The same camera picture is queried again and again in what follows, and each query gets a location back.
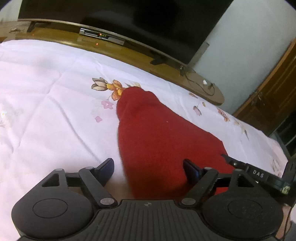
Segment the bed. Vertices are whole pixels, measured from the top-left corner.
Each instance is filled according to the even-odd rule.
[[[116,88],[101,89],[100,78]],[[106,188],[118,201],[133,198],[117,145],[116,104],[129,86],[153,92],[215,135],[229,156],[282,175],[287,159],[276,141],[175,84],[98,53],[11,40],[0,45],[1,241],[19,238],[13,205],[55,168],[77,172],[111,157],[115,172]]]

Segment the red cloth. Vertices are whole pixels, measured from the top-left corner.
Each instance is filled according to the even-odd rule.
[[[136,199],[178,199],[191,186],[183,160],[231,173],[223,143],[180,117],[149,91],[130,87],[117,103],[118,145]]]

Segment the black wire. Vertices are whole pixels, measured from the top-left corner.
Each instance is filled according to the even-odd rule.
[[[294,202],[294,204],[292,205],[292,207],[290,208],[289,212],[288,212],[288,216],[287,216],[287,220],[286,220],[286,224],[285,224],[285,229],[284,229],[284,235],[282,238],[282,241],[285,241],[286,238],[286,231],[287,231],[287,226],[288,226],[288,222],[289,222],[289,218],[292,212],[293,207],[295,206],[296,201]]]
[[[190,83],[190,81],[193,82],[193,83],[195,83],[195,84],[197,84],[200,88],[202,88],[202,90],[203,90],[207,95],[209,95],[209,96],[213,96],[213,95],[215,94],[215,87],[214,87],[214,86],[213,86],[214,93],[213,93],[213,94],[209,94],[208,92],[206,92],[206,91],[204,90],[204,88],[203,88],[199,83],[196,83],[196,82],[192,81],[191,79],[189,79],[189,78],[187,77],[186,72],[185,72],[184,69],[182,69],[182,71],[183,71],[183,73],[185,74],[186,79],[188,80],[189,84],[191,85],[191,87],[192,87],[193,89],[194,89],[194,87],[192,86],[192,84]]]

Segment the brown door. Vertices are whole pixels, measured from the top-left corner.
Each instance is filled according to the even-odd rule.
[[[270,135],[296,110],[296,39],[258,89],[233,114]]]

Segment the television screen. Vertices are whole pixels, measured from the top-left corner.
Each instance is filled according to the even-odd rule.
[[[233,0],[23,0],[19,19],[104,29],[188,64]]]

